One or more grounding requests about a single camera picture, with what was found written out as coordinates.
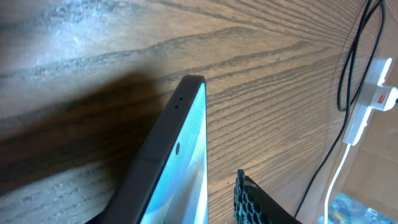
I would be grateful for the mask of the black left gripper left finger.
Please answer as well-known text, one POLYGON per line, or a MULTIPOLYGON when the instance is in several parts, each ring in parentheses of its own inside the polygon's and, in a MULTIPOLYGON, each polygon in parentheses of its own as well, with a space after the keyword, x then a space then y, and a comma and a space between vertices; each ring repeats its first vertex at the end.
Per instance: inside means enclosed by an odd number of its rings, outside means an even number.
POLYGON ((93 217, 92 219, 88 220, 85 224, 99 224, 102 216, 103 216, 103 212, 100 212, 95 217, 93 217))

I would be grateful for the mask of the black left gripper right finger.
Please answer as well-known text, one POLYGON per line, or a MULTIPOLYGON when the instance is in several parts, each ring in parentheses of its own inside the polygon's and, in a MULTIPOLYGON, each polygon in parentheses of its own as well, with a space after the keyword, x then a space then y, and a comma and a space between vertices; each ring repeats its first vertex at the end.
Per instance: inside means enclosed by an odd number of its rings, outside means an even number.
POLYGON ((238 224, 301 224, 242 169, 234 186, 234 217, 238 224))

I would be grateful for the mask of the black Galaxy smartphone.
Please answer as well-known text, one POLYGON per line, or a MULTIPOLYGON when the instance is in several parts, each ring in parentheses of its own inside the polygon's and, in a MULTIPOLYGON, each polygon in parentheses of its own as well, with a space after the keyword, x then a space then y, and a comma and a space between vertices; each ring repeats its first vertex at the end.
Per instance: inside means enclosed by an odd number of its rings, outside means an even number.
POLYGON ((98 223, 208 223, 206 134, 205 78, 186 75, 98 223))

